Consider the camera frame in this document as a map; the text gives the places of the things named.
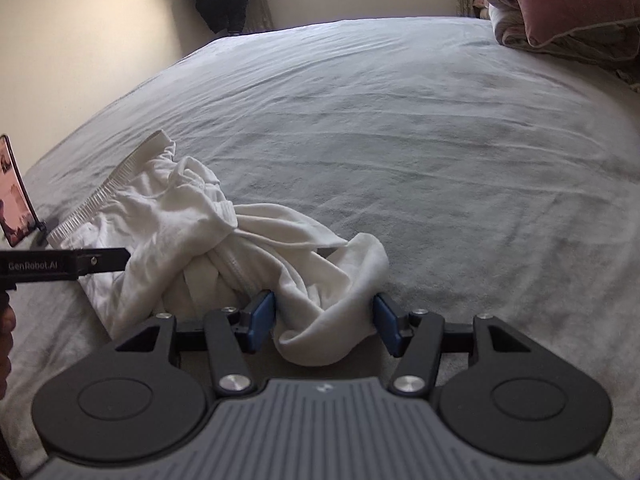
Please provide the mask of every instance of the blanket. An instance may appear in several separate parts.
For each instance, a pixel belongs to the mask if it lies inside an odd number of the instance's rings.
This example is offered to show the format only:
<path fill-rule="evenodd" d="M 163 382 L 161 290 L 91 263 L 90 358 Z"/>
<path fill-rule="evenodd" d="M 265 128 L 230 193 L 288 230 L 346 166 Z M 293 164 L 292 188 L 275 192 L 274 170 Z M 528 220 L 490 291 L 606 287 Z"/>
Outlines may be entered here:
<path fill-rule="evenodd" d="M 609 24 L 586 30 L 569 31 L 542 45 L 530 44 L 518 0 L 486 0 L 495 39 L 503 46 L 551 54 L 565 59 L 623 69 L 634 63 L 640 50 L 637 23 Z"/>
<path fill-rule="evenodd" d="M 501 47 L 471 18 L 222 38 L 33 166 L 36 211 L 67 218 L 158 128 L 234 205 L 281 204 L 345 240 L 375 235 L 385 290 L 405 310 L 460 323 L 489 312 L 587 372 L 614 404 L 601 459 L 640 472 L 640 96 L 609 73 Z M 18 286 L 11 302 L 0 428 L 28 474 L 46 458 L 34 393 L 109 337 L 79 283 Z M 248 361 L 257 381 L 386 381 L 395 367 L 375 336 L 330 367 L 293 365 L 271 338 Z M 441 380 L 465 364 L 447 355 Z"/>

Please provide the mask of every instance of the hand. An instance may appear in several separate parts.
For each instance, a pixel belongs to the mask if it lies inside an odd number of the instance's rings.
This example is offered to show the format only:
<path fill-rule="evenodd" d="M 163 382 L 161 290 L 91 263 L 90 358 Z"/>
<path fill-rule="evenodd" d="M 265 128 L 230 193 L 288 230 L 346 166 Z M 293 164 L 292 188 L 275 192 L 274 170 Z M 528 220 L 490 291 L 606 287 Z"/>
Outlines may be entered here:
<path fill-rule="evenodd" d="M 9 306 L 9 295 L 0 292 L 0 399 L 6 393 L 6 378 L 11 371 L 9 352 L 14 346 L 11 332 L 15 328 L 14 310 Z"/>

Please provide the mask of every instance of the gray ribbed plate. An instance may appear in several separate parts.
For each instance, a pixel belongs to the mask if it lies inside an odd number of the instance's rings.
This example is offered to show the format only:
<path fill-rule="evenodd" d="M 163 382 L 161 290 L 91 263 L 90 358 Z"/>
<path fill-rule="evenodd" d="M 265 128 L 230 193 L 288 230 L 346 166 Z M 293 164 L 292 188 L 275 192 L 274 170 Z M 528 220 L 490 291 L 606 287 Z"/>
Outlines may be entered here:
<path fill-rule="evenodd" d="M 178 451 L 144 465 L 93 469 L 59 458 L 33 480 L 614 480 L 595 457 L 551 466 L 502 462 L 453 436 L 422 400 L 377 378 L 271 380 L 226 400 Z"/>

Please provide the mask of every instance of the logo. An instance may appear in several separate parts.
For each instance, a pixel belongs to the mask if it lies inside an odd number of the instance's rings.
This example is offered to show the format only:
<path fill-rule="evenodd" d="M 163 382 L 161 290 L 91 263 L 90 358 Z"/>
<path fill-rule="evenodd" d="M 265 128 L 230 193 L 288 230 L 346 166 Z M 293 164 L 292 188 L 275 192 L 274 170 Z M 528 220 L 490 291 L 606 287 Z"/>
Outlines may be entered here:
<path fill-rule="evenodd" d="M 58 270 L 58 262 L 9 262 L 9 272 Z"/>
<path fill-rule="evenodd" d="M 331 386 L 329 383 L 324 383 L 324 384 L 321 384 L 320 386 L 316 386 L 316 390 L 318 390 L 321 394 L 327 394 L 333 389 L 334 387 Z"/>

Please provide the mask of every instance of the folded comforter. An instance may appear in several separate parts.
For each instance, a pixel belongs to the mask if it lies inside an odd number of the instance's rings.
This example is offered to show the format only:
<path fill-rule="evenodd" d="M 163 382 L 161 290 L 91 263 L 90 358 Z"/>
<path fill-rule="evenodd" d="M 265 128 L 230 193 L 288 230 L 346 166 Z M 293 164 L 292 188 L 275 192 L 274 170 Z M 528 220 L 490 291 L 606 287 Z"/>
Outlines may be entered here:
<path fill-rule="evenodd" d="M 640 52 L 638 23 L 603 24 L 569 31 L 545 44 L 532 45 L 518 0 L 486 0 L 495 39 L 511 48 L 552 54 L 566 59 L 619 68 L 633 62 Z"/>

